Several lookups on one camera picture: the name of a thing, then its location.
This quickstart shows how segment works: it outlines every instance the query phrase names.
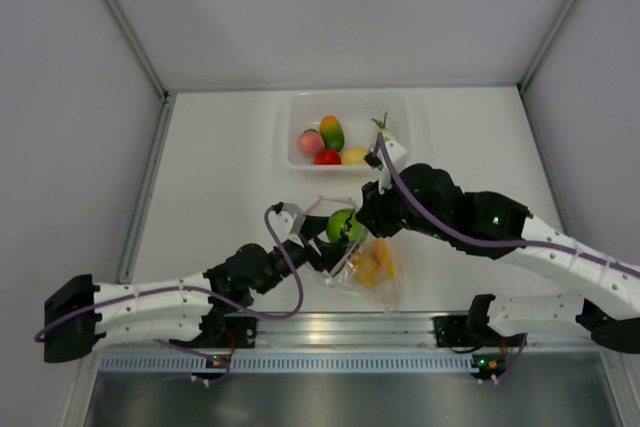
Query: gray floor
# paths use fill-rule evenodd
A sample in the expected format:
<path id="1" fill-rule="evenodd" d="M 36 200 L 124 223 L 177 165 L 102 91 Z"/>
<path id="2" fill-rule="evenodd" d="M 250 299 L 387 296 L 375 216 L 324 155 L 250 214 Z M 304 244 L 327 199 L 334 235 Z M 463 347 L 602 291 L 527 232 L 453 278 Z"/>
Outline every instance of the gray floor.
<path id="1" fill-rule="evenodd" d="M 499 387 L 424 374 L 236 375 L 209 389 L 175 380 L 131 403 L 163 377 L 103 376 L 86 427 L 619 425 L 595 354 L 525 355 Z"/>

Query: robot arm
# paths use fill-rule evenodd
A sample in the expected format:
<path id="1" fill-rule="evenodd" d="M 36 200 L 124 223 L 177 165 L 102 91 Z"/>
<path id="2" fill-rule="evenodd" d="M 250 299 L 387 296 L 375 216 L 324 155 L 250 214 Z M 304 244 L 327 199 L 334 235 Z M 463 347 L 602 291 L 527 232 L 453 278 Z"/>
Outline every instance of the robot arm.
<path id="1" fill-rule="evenodd" d="M 468 255 L 520 265 L 572 292 L 528 298 L 478 295 L 464 321 L 469 338 L 489 346 L 522 333 L 575 334 L 616 351 L 640 353 L 640 268 L 555 231 L 501 194 L 465 193 L 447 172 L 426 164 L 404 168 L 406 154 L 398 142 L 379 136 L 366 157 L 381 174 L 363 186 L 356 219 L 372 235 L 417 231 Z M 301 299 L 290 314 L 270 316 L 248 309 L 250 291 L 264 294 L 289 274 L 299 283 L 295 270 L 305 264 L 328 271 L 348 255 L 350 245 L 318 238 L 325 217 L 305 216 L 293 204 L 270 210 L 288 231 L 288 240 L 271 252 L 247 244 L 206 272 L 162 283 L 94 284 L 91 275 L 69 281 L 45 302 L 45 328 L 36 336 L 45 344 L 45 362 L 154 339 L 171 339 L 182 347 L 212 346 L 225 332 L 225 315 L 238 310 L 265 319 L 293 316 Z"/>

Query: perforated metal strip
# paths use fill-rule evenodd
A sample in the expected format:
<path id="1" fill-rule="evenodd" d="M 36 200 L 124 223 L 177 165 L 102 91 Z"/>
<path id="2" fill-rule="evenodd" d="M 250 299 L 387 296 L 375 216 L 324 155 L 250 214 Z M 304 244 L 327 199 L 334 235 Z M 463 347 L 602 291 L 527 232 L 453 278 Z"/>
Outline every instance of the perforated metal strip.
<path id="1" fill-rule="evenodd" d="M 221 372 L 188 354 L 107 352 L 102 372 Z M 271 354 L 236 352 L 232 373 L 454 373 L 477 372 L 471 355 L 434 353 Z"/>

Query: white wall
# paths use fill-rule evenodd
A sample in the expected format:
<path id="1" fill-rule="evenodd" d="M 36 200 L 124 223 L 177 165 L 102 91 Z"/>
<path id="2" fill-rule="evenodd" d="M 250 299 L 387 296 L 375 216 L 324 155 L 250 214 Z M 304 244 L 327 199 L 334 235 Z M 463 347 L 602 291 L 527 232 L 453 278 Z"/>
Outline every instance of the white wall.
<path id="1" fill-rule="evenodd" d="M 582 0 L 527 105 L 569 228 L 640 263 L 640 0 Z"/>
<path id="2" fill-rule="evenodd" d="M 120 0 L 170 88 L 515 84 L 563 0 Z"/>
<path id="3" fill-rule="evenodd" d="M 42 362 L 43 302 L 114 279 L 159 104 L 100 0 L 0 5 L 0 415 L 51 426 L 74 366 Z"/>

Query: clear plastic bin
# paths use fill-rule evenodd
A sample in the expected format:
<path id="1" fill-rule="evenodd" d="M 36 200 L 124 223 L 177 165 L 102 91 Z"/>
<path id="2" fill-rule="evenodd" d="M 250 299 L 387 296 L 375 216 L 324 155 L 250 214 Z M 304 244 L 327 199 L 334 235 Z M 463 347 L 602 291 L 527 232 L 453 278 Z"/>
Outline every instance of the clear plastic bin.
<path id="1" fill-rule="evenodd" d="M 313 158 L 298 150 L 297 140 L 307 129 L 320 128 L 320 122 L 334 115 L 344 131 L 344 150 L 355 145 L 369 147 L 375 142 L 378 127 L 371 119 L 387 115 L 387 128 L 409 152 L 412 138 L 410 110 L 403 95 L 397 92 L 314 92 L 299 94 L 289 106 L 285 162 L 292 169 L 308 172 L 342 172 L 375 174 L 368 165 L 314 165 Z"/>

